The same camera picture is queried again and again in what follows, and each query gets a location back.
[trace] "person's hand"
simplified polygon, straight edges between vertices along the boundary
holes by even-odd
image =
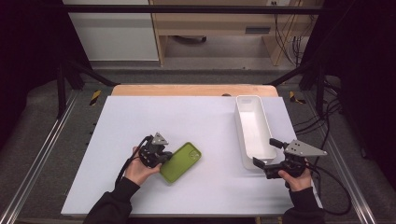
[[[311,172],[308,168],[305,168],[302,175],[299,177],[293,177],[289,175],[286,171],[280,170],[278,172],[280,177],[282,177],[286,182],[289,183],[291,191],[300,191],[311,187]]]
[[[124,176],[132,180],[136,185],[141,186],[150,175],[160,172],[161,164],[154,168],[149,168],[142,163],[138,155],[135,155],[135,157],[137,158],[133,159],[128,168],[126,168]]]

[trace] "wooden cabinet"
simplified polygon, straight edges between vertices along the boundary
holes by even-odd
[[[267,0],[149,0],[152,5],[201,5],[201,6],[267,6]],[[319,0],[291,0],[289,6],[318,6]],[[315,25],[316,16],[257,14],[152,14],[157,39],[159,58],[163,64],[166,41],[169,35],[261,35],[273,65],[279,65],[283,56],[276,42],[276,24],[278,40],[290,41],[292,36],[309,36]]]

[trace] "person's left hand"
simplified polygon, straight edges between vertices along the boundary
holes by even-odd
[[[135,157],[137,158],[133,159],[128,168],[126,168],[124,176],[132,180],[136,185],[141,186],[150,175],[160,172],[161,164],[158,164],[154,168],[149,168],[142,163],[138,155]]]

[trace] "person's arm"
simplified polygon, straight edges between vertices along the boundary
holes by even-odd
[[[159,164],[151,169],[146,167],[138,158],[132,160],[120,183],[112,192],[104,193],[85,217],[84,224],[124,224],[132,211],[131,197],[150,175],[160,172],[160,167]]]
[[[290,185],[290,198],[294,207],[283,215],[284,224],[323,224],[324,211],[318,207],[313,188],[311,187],[311,174],[305,169],[299,177],[292,177],[285,171],[279,175]]]

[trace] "black horizontal bar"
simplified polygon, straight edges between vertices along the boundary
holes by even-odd
[[[328,7],[244,7],[244,6],[145,6],[145,5],[44,5],[73,13],[208,13],[208,14],[296,14],[319,15],[342,12]]]

